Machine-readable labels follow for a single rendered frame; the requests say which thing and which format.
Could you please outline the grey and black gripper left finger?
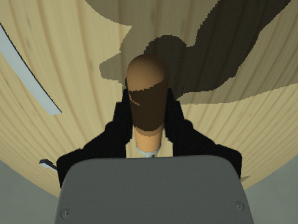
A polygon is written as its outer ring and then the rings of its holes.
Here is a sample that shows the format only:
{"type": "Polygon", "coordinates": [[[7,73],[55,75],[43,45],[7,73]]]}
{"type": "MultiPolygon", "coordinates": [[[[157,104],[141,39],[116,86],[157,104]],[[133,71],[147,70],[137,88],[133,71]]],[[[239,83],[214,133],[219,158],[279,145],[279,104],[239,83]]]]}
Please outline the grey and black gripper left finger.
{"type": "Polygon", "coordinates": [[[60,188],[72,165],[93,158],[126,158],[126,144],[132,139],[133,121],[128,89],[123,90],[122,102],[116,102],[113,121],[105,131],[88,142],[82,149],[74,150],[57,159],[56,166],[60,188]]]}

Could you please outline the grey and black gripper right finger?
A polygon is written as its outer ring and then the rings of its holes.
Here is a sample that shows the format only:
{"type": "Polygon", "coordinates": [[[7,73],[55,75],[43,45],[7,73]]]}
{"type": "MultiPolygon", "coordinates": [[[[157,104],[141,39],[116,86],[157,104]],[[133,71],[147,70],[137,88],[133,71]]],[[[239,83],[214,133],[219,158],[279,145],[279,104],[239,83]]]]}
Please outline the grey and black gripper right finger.
{"type": "Polygon", "coordinates": [[[165,137],[173,143],[173,156],[214,155],[227,159],[241,179],[242,155],[239,151],[215,144],[193,128],[184,118],[180,101],[175,101],[171,88],[167,91],[164,117],[165,137]]]}

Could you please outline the grey flat bar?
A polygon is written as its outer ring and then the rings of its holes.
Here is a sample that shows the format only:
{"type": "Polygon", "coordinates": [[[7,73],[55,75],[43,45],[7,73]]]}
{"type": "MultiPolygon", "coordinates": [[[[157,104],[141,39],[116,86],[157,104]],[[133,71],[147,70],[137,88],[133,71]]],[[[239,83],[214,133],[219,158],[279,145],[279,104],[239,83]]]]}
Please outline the grey flat bar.
{"type": "Polygon", "coordinates": [[[0,51],[10,64],[12,69],[41,104],[41,106],[48,112],[48,114],[55,115],[62,113],[56,104],[52,101],[49,95],[42,88],[40,83],[34,77],[30,69],[27,67],[18,51],[12,44],[5,30],[0,23],[0,51]]]}

